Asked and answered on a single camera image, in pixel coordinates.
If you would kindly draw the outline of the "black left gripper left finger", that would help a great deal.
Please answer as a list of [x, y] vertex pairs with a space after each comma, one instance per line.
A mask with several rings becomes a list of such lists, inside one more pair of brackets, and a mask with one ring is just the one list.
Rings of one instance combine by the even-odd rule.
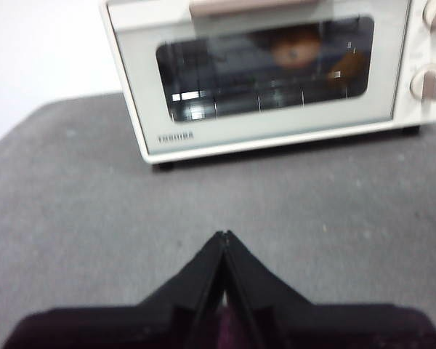
[[55, 308], [26, 316], [4, 348], [216, 348], [224, 233], [141, 303]]

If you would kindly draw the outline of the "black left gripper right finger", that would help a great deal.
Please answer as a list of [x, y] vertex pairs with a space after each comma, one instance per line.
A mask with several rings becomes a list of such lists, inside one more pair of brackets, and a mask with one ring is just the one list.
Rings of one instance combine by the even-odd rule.
[[436, 348], [436, 326], [420, 310], [311, 302], [232, 232], [223, 244], [230, 303], [257, 348]]

